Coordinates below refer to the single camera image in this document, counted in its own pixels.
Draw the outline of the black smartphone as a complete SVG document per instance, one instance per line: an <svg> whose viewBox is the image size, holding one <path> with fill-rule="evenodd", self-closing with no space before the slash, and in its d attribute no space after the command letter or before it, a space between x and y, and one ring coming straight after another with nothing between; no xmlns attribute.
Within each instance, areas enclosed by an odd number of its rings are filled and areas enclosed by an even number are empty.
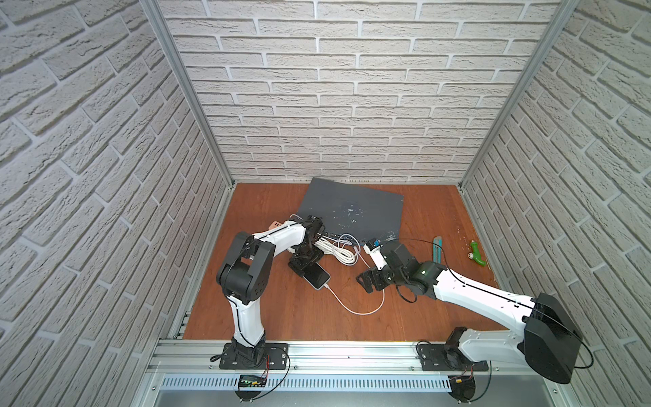
<svg viewBox="0 0 651 407"><path fill-rule="evenodd" d="M303 278L312 288L319 291L329 283L331 275L318 263L314 263L304 268Z"/></svg>

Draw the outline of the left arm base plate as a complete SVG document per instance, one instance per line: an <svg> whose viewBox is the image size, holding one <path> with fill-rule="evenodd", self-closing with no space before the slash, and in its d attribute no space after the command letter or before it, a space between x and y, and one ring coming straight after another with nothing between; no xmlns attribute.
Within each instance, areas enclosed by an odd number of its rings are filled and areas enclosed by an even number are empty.
<svg viewBox="0 0 651 407"><path fill-rule="evenodd" d="M288 367L287 343L263 343L251 348L232 341L226 344L220 354L221 370L265 370L283 371Z"/></svg>

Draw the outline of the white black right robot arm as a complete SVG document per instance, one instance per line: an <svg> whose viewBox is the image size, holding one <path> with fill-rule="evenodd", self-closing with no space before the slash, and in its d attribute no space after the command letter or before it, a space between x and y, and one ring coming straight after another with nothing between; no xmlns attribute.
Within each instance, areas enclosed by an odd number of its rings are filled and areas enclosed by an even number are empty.
<svg viewBox="0 0 651 407"><path fill-rule="evenodd" d="M460 369L471 362L499 361L529 366L549 381L568 384L583 334L556 297L532 298L472 280L436 261L418 261L399 241L364 246L374 266L357 277L367 293L389 286L482 315L503 328L478 331L458 327L449 336L449 363Z"/></svg>

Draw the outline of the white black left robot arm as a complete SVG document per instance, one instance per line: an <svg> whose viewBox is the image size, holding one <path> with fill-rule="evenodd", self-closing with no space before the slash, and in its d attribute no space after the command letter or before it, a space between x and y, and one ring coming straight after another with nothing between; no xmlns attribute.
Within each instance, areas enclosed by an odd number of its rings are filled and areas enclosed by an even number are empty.
<svg viewBox="0 0 651 407"><path fill-rule="evenodd" d="M287 220L265 232L239 232L216 278L232 308L235 332L230 349L244 363L257 366L265 357L265 330L259 299L266 289L274 258L289 251L288 266L319 290L330 276L318 265L324 251L316 246L321 218Z"/></svg>

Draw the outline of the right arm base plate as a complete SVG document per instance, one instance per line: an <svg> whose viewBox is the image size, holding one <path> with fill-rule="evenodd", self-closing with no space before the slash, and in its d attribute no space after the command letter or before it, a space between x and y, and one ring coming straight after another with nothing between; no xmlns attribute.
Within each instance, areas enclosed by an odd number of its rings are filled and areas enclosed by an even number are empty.
<svg viewBox="0 0 651 407"><path fill-rule="evenodd" d="M486 361L471 362L459 351L448 349L445 344L420 341L415 346L422 371L471 372L489 371Z"/></svg>

